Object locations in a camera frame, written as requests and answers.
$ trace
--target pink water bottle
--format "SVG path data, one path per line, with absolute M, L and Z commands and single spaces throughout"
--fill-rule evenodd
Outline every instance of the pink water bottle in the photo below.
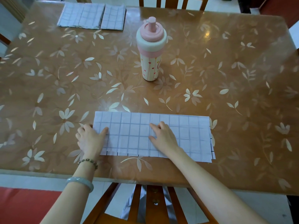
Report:
M 136 40 L 140 52 L 142 76 L 147 81 L 154 81 L 158 77 L 166 38 L 165 29 L 152 16 L 137 31 Z

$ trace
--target bracelet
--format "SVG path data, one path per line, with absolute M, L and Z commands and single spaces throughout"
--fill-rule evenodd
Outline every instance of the bracelet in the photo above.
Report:
M 84 161 L 89 161 L 91 162 L 94 166 L 95 166 L 95 169 L 97 169 L 97 162 L 93 161 L 92 159 L 82 159 L 78 162 L 78 166 L 80 163 L 84 162 Z
M 94 188 L 93 184 L 89 180 L 87 180 L 86 178 L 83 178 L 83 177 L 70 177 L 67 179 L 66 184 L 68 184 L 70 182 L 79 182 L 81 184 L 86 185 L 90 189 L 89 193 L 91 193 Z

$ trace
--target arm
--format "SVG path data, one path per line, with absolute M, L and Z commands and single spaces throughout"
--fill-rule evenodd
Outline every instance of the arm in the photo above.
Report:
M 150 124 L 157 139 L 149 136 L 157 149 L 163 152 L 182 172 L 196 194 L 219 223 L 225 224 L 267 224 L 267 222 L 245 204 L 205 169 L 194 162 L 180 148 L 167 124 Z
M 103 149 L 108 128 L 97 134 L 89 125 L 78 129 L 76 138 L 84 152 L 83 159 L 97 160 Z M 82 162 L 73 177 L 84 177 L 92 182 L 95 166 L 91 162 Z M 54 205 L 41 221 L 41 224 L 78 224 L 82 219 L 90 189 L 84 184 L 70 182 L 62 191 Z

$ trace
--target tiled floor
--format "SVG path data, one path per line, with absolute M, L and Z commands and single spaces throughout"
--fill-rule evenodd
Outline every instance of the tiled floor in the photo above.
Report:
M 69 2 L 76 2 L 76 0 L 66 0 Z M 108 4 L 121 4 L 138 6 L 138 0 L 92 0 L 93 2 L 108 3 Z M 178 8 L 181 8 L 183 0 L 179 0 Z M 200 0 L 189 0 L 187 9 L 198 10 L 201 4 Z M 144 0 L 144 6 L 155 7 L 156 2 L 151 0 Z M 162 7 L 165 6 L 165 0 L 162 0 Z M 237 0 L 222 1 L 222 0 L 209 0 L 206 6 L 206 11 L 215 12 L 236 12 L 240 13 Z M 5 15 L 7 24 L 0 25 L 0 33 L 5 35 L 9 39 L 13 39 L 18 34 L 21 25 L 15 19 L 12 19 L 10 13 L 3 9 L 0 5 L 0 16 Z M 290 33 L 293 36 L 296 47 L 299 47 L 299 22 L 297 22 L 292 28 Z M 5 53 L 6 47 L 0 44 L 0 56 Z M 95 189 L 88 198 L 87 205 L 84 211 L 83 220 L 87 217 L 89 212 L 95 206 L 97 201 L 103 195 L 103 192 L 109 187 L 108 182 L 93 182 Z M 29 188 L 29 189 L 43 189 L 43 190 L 55 190 L 62 191 L 65 187 L 64 179 L 55 178 L 39 178 L 39 177 L 26 177 L 26 176 L 14 176 L 0 174 L 0 186 L 11 188 Z M 119 217 L 122 209 L 132 193 L 134 188 L 133 184 L 122 184 L 118 189 L 118 192 L 111 201 L 106 213 Z M 183 208 L 184 214 L 189 224 L 204 223 L 207 222 L 207 218 L 199 206 L 195 203 L 191 195 L 185 188 L 176 188 L 178 199 Z M 288 206 L 287 198 L 284 195 L 277 194 L 263 194 L 254 192 L 235 192 L 244 202 L 252 207 L 257 213 L 264 217 L 270 224 L 291 224 L 292 218 L 290 209 Z
M 93 184 L 95 189 L 87 200 L 81 223 L 85 220 L 110 185 L 109 182 L 98 181 L 94 181 Z M 121 184 L 107 208 L 106 213 L 115 217 L 120 217 L 134 186 L 134 184 Z M 65 187 L 65 180 L 0 174 L 0 187 L 62 191 Z M 189 224 L 204 223 L 208 221 L 186 188 L 175 188 L 175 190 Z M 270 224 L 293 223 L 286 196 L 240 191 L 235 191 L 235 193 Z

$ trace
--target bottle lid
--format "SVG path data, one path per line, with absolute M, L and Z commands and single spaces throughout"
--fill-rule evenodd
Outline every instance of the bottle lid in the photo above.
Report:
M 145 41 L 159 41 L 164 37 L 164 29 L 156 22 L 156 18 L 151 16 L 148 22 L 141 26 L 140 34 Z

